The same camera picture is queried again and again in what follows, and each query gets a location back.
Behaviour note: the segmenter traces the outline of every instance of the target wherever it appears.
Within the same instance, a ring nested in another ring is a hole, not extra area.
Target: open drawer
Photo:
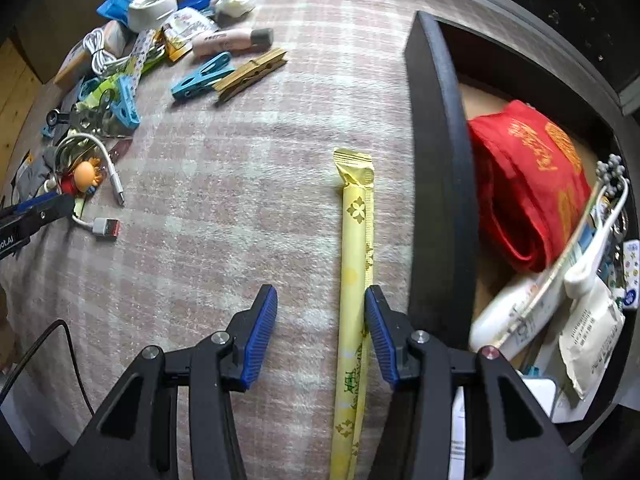
[[[560,78],[510,47],[424,12],[416,14],[404,57],[415,150],[414,259],[408,315],[414,328],[433,333],[450,347],[466,349],[480,243],[474,162],[463,108],[465,87],[459,80],[490,89],[491,94],[507,100],[531,104],[586,146],[593,158],[621,155],[632,183],[640,182],[640,128],[619,110],[618,114],[609,110],[608,120],[604,119],[601,110]],[[585,172],[593,172],[593,160],[584,162]],[[638,210],[632,187],[625,208],[629,219],[626,238],[637,238]],[[571,451],[604,421],[637,376],[638,320],[636,312],[625,312],[625,317],[586,417],[558,424]],[[394,394],[370,480],[402,478],[401,460],[394,457],[406,451],[404,435],[412,423],[408,400],[402,393]]]

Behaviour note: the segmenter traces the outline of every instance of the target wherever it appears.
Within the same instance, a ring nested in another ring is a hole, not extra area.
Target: white cable
[[[81,139],[90,140],[102,152],[102,156],[104,158],[104,164],[107,167],[107,172],[109,173],[109,180],[111,182],[111,186],[113,187],[113,195],[116,197],[116,202],[118,202],[118,204],[124,205],[124,190],[122,189],[122,183],[120,182],[120,177],[118,176],[118,172],[116,171],[116,168],[113,165],[113,162],[111,161],[111,157],[109,157],[109,152],[107,151],[107,148],[105,148],[104,144],[100,139],[98,139],[98,137],[92,136],[91,134],[81,133],[81,132],[66,136],[65,140],[60,142],[60,144],[56,148],[55,160],[58,159],[58,153],[62,150],[62,148],[68,142],[71,142],[72,139],[77,139],[78,137],[80,137]]]
[[[116,61],[116,57],[104,49],[104,31],[100,27],[94,28],[84,37],[82,46],[91,54],[91,70],[95,75],[102,75],[105,66]]]
[[[73,215],[71,215],[71,219],[78,224],[82,229],[87,229],[88,231],[93,231],[94,230],[94,223],[91,222],[85,222],[84,220],[79,219],[76,214],[74,213]]]
[[[153,62],[163,56],[164,56],[164,44],[156,43],[153,47],[151,47],[151,50],[147,54],[145,63]],[[122,72],[127,67],[127,64],[129,63],[129,58],[130,56],[123,56],[114,61],[105,63],[102,76],[104,78],[107,78],[108,76],[111,76],[116,72]]]

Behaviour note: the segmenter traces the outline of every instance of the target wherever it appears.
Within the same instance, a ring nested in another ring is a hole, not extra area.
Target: metal screw
[[[158,357],[159,353],[160,349],[155,345],[145,346],[142,349],[142,357],[145,359],[155,359],[156,357]]]
[[[429,334],[424,330],[416,330],[411,334],[411,339],[420,344],[426,343],[429,340]]]
[[[227,341],[229,341],[229,334],[224,330],[218,330],[211,335],[211,341],[216,345],[223,345]]]
[[[487,359],[491,360],[500,357],[500,351],[493,345],[483,346],[480,349],[480,353]]]

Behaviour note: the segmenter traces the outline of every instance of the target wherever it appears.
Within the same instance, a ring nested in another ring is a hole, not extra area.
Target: gray cap
[[[251,44],[271,46],[273,43],[272,28],[255,28],[251,31]]]

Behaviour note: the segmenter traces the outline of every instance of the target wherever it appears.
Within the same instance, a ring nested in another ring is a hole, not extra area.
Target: white tape roll
[[[177,0],[133,0],[129,4],[129,28],[134,32],[158,30],[177,8]]]

